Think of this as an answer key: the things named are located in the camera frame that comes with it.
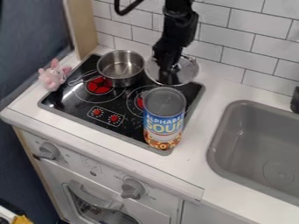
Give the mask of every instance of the control panel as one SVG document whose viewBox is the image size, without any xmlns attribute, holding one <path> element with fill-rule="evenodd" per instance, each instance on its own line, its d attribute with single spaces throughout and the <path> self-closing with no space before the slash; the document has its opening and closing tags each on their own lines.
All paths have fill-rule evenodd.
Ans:
<svg viewBox="0 0 299 224">
<path fill-rule="evenodd" d="M 44 159 L 51 160 L 53 163 L 119 193 L 124 200 L 136 200 L 164 214 L 173 213 L 173 207 L 177 207 L 180 201 L 172 194 L 133 178 L 113 166 L 100 163 L 93 158 L 83 156 L 55 143 L 50 143 L 30 133 L 23 133 L 32 154 L 39 160 L 38 164 L 43 163 Z M 41 149 L 47 149 L 45 157 L 40 156 Z"/>
<path fill-rule="evenodd" d="M 120 115 L 111 110 L 100 108 L 98 106 L 92 107 L 87 113 L 87 116 L 114 127 L 119 127 L 125 119 L 124 115 Z"/>
</svg>

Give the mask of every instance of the gray wall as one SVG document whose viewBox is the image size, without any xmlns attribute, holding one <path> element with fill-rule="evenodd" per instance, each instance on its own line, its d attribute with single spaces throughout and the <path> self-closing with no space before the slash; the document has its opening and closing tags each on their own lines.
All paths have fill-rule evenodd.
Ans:
<svg viewBox="0 0 299 224">
<path fill-rule="evenodd" d="M 0 105 L 69 45 L 61 0 L 1 2 Z M 0 198 L 25 210 L 35 224 L 54 224 L 58 220 L 12 128 L 1 121 Z"/>
</svg>

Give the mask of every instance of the toy stove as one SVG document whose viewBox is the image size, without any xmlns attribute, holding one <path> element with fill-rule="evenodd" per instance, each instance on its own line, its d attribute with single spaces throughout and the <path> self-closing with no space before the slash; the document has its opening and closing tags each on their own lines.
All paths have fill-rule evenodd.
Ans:
<svg viewBox="0 0 299 224">
<path fill-rule="evenodd" d="M 97 72 L 101 56 L 91 54 L 68 77 L 57 92 L 50 93 L 38 104 L 60 116 L 82 123 L 90 128 L 115 136 L 161 155 L 171 150 L 160 151 L 149 147 L 143 140 L 142 92 L 158 87 L 146 74 L 132 87 L 114 88 Z M 176 87 L 187 100 L 185 123 L 198 104 L 203 87 L 189 83 Z"/>
</svg>

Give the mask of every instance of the can label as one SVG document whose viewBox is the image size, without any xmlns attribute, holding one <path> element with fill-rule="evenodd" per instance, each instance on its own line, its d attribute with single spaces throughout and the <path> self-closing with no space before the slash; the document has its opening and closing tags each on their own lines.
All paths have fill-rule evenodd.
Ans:
<svg viewBox="0 0 299 224">
<path fill-rule="evenodd" d="M 144 139 L 151 146 L 166 151 L 178 145 L 184 128 L 184 112 L 171 117 L 143 111 Z"/>
</svg>

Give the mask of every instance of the white countertop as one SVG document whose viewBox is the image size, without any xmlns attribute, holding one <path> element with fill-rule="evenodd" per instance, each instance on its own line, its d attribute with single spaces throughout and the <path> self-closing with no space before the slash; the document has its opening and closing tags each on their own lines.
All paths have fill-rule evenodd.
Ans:
<svg viewBox="0 0 299 224">
<path fill-rule="evenodd" d="M 109 51 L 102 47 L 94 50 L 99 54 Z M 80 63 L 73 55 L 63 62 L 73 67 Z M 211 73 L 200 73 L 197 81 L 205 85 L 205 93 L 184 131 L 182 143 L 167 157 L 39 108 L 38 101 L 46 91 L 38 83 L 21 94 L 1 116 L 7 123 L 60 139 L 65 144 L 73 145 L 75 141 L 76 147 L 85 149 L 88 155 L 104 158 L 252 223 L 299 223 L 299 207 L 221 178 L 211 170 L 205 158 L 228 104 L 249 100 L 289 110 L 290 98 L 222 80 Z"/>
</svg>

